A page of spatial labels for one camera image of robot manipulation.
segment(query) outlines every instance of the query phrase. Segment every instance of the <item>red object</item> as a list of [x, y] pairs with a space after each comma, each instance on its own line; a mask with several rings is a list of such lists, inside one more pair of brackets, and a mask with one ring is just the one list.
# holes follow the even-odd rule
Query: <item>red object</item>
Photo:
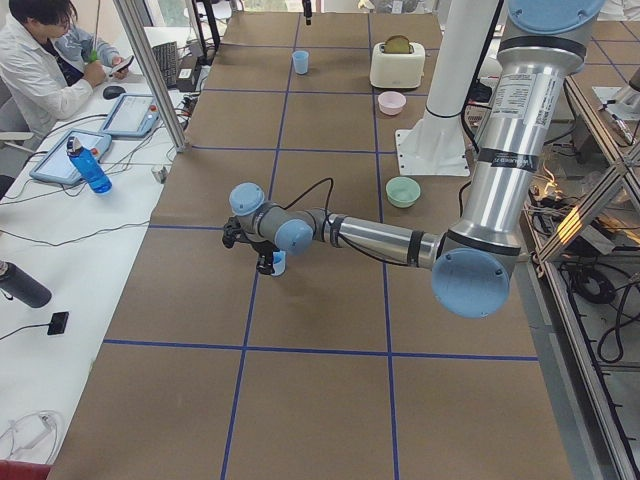
[[0, 480], [46, 480], [50, 465], [0, 460]]

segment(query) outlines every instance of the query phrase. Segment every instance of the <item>bowl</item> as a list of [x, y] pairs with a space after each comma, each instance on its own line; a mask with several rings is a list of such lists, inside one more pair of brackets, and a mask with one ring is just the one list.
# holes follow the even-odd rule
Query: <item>bowl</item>
[[404, 108], [407, 99], [400, 92], [388, 91], [378, 95], [378, 107], [382, 113], [397, 115]]
[[409, 208], [420, 198], [420, 185], [409, 177], [394, 177], [387, 182], [387, 200], [394, 207]]

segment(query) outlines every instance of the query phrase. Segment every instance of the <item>black hair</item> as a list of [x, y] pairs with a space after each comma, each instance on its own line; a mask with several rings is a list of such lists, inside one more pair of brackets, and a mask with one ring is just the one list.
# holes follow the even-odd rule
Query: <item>black hair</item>
[[43, 25], [72, 23], [78, 18], [71, 0], [9, 0], [9, 11], [22, 24], [29, 18]]

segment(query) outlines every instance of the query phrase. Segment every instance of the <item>black thermos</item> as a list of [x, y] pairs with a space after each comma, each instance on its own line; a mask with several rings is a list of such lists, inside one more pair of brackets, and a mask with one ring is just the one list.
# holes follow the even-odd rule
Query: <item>black thermos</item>
[[0, 288], [32, 308], [45, 306], [51, 292], [13, 263], [0, 260]]

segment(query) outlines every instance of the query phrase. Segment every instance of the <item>person's hand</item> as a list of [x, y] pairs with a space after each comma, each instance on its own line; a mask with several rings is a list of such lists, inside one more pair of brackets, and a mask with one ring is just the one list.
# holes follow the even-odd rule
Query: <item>person's hand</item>
[[[115, 67], [116, 65], [122, 63], [123, 61], [124, 61], [124, 58], [122, 58], [122, 57], [113, 57], [113, 60], [111, 61], [111, 66]], [[129, 74], [129, 67], [125, 68], [124, 70], [120, 70], [119, 72], [115, 72], [113, 74], [113, 78], [117, 78], [118, 80], [122, 80], [128, 74]]]
[[104, 73], [104, 68], [102, 68], [102, 63], [99, 61], [87, 63], [84, 66], [84, 78], [89, 84], [95, 88], [105, 81], [107, 78], [107, 74]]

